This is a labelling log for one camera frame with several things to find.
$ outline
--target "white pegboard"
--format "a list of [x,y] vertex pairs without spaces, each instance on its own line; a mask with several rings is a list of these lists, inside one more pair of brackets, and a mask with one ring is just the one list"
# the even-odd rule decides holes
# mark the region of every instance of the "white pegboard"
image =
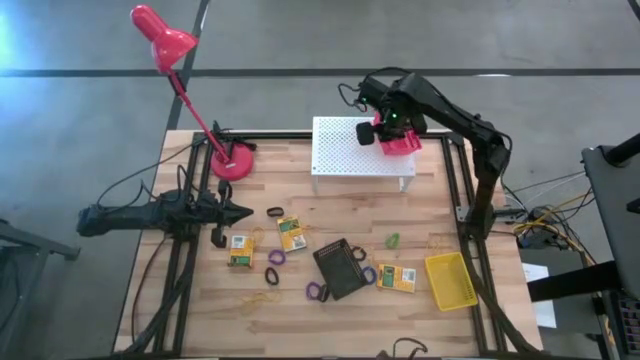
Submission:
[[330,176],[415,176],[413,154],[387,156],[378,139],[361,146],[356,125],[372,117],[313,118],[311,175]]

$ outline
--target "yellow plastic tray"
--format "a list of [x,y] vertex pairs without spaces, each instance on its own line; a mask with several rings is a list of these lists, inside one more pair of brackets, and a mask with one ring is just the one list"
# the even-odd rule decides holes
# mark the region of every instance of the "yellow plastic tray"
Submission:
[[440,311],[478,304],[461,253],[430,256],[424,259],[424,264]]

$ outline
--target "black metal frame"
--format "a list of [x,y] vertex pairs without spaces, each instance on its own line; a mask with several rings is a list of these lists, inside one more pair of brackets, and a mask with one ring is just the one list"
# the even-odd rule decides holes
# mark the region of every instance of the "black metal frame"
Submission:
[[[311,131],[231,131],[232,135],[240,136],[247,140],[260,140],[260,139],[306,139],[311,140],[312,133]],[[204,136],[203,132],[196,132],[193,135],[193,143],[197,143]],[[461,196],[460,191],[458,189],[457,181],[456,181],[456,171],[454,168],[453,155],[451,147],[454,146],[456,151],[458,152],[458,158],[460,162],[460,168],[462,172],[462,178],[464,182],[464,194],[467,196],[467,199],[474,198],[474,189],[473,183],[471,180],[471,170],[469,168],[469,162],[467,158],[467,154],[465,151],[465,143],[464,139],[453,132],[433,132],[422,135],[423,139],[432,139],[438,140],[442,144],[443,157],[445,168],[447,172],[447,181],[449,184],[449,190],[451,194],[451,202],[453,207],[461,205]],[[189,163],[187,165],[187,173],[189,175],[189,179],[193,177],[195,173],[196,161],[199,154],[199,147],[202,145],[193,146],[191,149],[191,154],[189,157]],[[207,188],[209,183],[210,176],[210,160],[213,155],[213,148],[207,144],[206,145],[206,153],[205,153],[205,161],[202,169],[202,175],[200,178],[200,193],[203,189]],[[190,181],[185,182],[186,189],[190,192],[193,189],[191,188]],[[469,240],[462,238],[462,233],[460,231],[462,223],[454,217],[456,221],[456,227],[458,229],[458,236],[460,247],[468,249]],[[150,322],[150,325],[142,332],[141,335],[147,334],[155,337],[155,341],[153,344],[152,352],[145,353],[145,349],[147,346],[140,346],[138,349],[132,352],[125,353],[114,353],[110,356],[105,357],[104,359],[157,359],[157,358],[175,358],[179,357],[182,352],[182,342],[184,340],[184,332],[186,327],[186,318],[188,314],[189,308],[189,296],[191,293],[191,284],[192,284],[192,274],[195,268],[195,260],[197,255],[198,243],[199,243],[199,234],[200,234],[200,225],[190,225],[190,231],[188,232],[189,236],[184,239],[176,239],[173,243],[170,259],[169,259],[169,269],[167,272],[167,277],[165,281],[164,293],[163,293],[163,304],[167,306],[161,307],[161,309],[156,313],[153,319]],[[183,243],[187,242],[189,244],[187,260],[185,262],[184,269],[180,275],[180,277],[176,280],[176,275],[178,272],[178,259],[180,258],[180,253],[182,251]],[[487,252],[486,245],[484,241],[476,241],[476,247],[478,256],[477,259],[481,268],[481,278],[488,292],[492,297],[495,298],[495,286],[493,282],[493,277],[491,274],[491,266],[489,262],[489,256]],[[179,310],[177,315],[177,321],[174,331],[174,339],[173,344],[170,350],[164,350],[165,345],[165,337],[166,337],[166,327],[168,316],[163,316],[163,314],[168,314],[169,310],[175,305],[177,299],[180,298]],[[490,350],[487,345],[487,337],[485,333],[484,323],[482,321],[482,314],[479,305],[473,306],[470,308],[471,320],[473,322],[474,327],[474,335],[476,339],[476,343],[478,346],[479,356],[482,357],[491,357],[491,358],[499,358],[499,359],[531,359],[531,360],[540,360],[540,359],[576,359],[570,357],[560,357],[560,356],[551,356],[546,354],[523,354],[523,353],[515,353],[509,352],[506,346],[506,340],[504,337],[504,332],[501,329],[500,325],[495,319],[492,319],[492,332],[496,340],[496,350]]]

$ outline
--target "concrete floor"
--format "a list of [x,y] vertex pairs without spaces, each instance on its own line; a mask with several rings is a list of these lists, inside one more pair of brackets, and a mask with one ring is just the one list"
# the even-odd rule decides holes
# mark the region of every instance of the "concrete floor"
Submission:
[[[149,45],[128,17],[137,2],[4,0],[0,70],[151,69]],[[190,31],[200,0],[147,3]],[[625,0],[212,0],[207,14],[196,69],[640,68],[640,22]],[[513,188],[579,171],[582,148],[640,128],[636,76],[431,80],[513,137],[505,176]],[[193,78],[189,92],[205,119],[225,127],[307,129],[314,115],[355,114],[336,85],[357,81]],[[172,98],[161,77],[0,77],[0,218],[82,246],[76,262],[51,258],[16,358],[110,352],[139,232],[80,238],[76,216],[110,183],[158,159]],[[178,128],[197,124],[183,112]],[[152,172],[141,179],[151,183]],[[138,186],[125,183],[107,202],[127,201]],[[587,188],[580,179],[533,203]],[[572,224],[597,260],[610,259],[595,205]],[[582,337],[543,335],[554,353],[597,356]]]

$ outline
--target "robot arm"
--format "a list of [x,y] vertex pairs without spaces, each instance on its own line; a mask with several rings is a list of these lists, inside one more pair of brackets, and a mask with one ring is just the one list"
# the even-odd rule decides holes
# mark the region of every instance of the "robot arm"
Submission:
[[382,118],[374,131],[380,141],[397,138],[406,127],[416,132],[426,131],[423,115],[437,121],[471,142],[475,176],[478,188],[464,222],[464,235],[468,239],[487,238],[495,220],[491,199],[497,181],[506,169],[511,149],[504,144],[505,134],[495,130],[490,122],[471,115],[451,103],[435,86],[423,77],[411,73],[386,86],[367,76],[360,83],[357,100],[375,108]]

